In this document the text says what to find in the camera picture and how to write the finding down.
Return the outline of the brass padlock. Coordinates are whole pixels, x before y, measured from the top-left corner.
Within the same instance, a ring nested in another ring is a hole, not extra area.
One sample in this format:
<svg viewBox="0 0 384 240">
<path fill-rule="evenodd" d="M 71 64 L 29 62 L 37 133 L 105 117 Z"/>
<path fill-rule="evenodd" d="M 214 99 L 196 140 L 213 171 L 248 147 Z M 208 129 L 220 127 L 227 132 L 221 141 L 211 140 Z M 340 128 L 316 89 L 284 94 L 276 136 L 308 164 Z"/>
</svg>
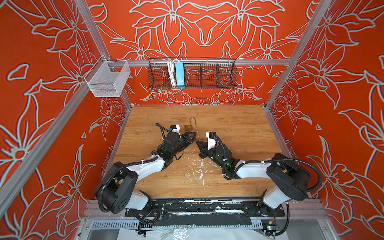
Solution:
<svg viewBox="0 0 384 240">
<path fill-rule="evenodd" d="M 193 132 L 194 131 L 194 128 L 197 126 L 197 121 L 196 121 L 196 118 L 194 117 L 191 117 L 189 119 L 189 124 L 185 125 L 184 126 L 184 130 L 185 132 Z"/>
</svg>

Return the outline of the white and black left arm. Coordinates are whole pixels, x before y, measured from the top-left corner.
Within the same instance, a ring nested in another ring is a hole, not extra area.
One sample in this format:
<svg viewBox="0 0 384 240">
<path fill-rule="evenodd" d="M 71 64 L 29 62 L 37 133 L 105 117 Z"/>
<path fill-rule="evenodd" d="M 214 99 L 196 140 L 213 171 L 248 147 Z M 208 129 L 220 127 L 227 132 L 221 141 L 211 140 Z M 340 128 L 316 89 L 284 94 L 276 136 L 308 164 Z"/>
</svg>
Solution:
<svg viewBox="0 0 384 240">
<path fill-rule="evenodd" d="M 177 154 L 183 154 L 196 139 L 196 132 L 180 133 L 179 125 L 169 128 L 156 123 L 162 133 L 163 142 L 149 158 L 138 162 L 123 164 L 114 163 L 104 175 L 95 190 L 99 209 L 108 213 L 118 214 L 124 209 L 144 210 L 150 202 L 150 197 L 143 192 L 135 192 L 137 182 L 168 168 L 174 160 L 179 160 Z"/>
</svg>

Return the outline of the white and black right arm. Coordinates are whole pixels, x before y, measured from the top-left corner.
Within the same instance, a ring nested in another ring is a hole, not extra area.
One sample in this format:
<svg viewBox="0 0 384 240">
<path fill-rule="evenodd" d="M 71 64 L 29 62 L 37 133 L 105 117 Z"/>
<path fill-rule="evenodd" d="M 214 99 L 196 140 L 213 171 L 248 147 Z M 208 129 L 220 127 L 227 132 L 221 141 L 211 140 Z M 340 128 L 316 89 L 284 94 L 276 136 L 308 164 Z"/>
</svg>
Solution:
<svg viewBox="0 0 384 240">
<path fill-rule="evenodd" d="M 262 178 L 271 180 L 276 186 L 265 190 L 258 202 L 264 215 L 270 214 L 282 203 L 290 200 L 303 201 L 308 192 L 320 188 L 323 176 L 315 166 L 299 159 L 275 154 L 264 161 L 242 161 L 235 159 L 215 132 L 207 135 L 207 141 L 197 141 L 200 158 L 209 158 L 222 169 L 228 180 Z"/>
</svg>

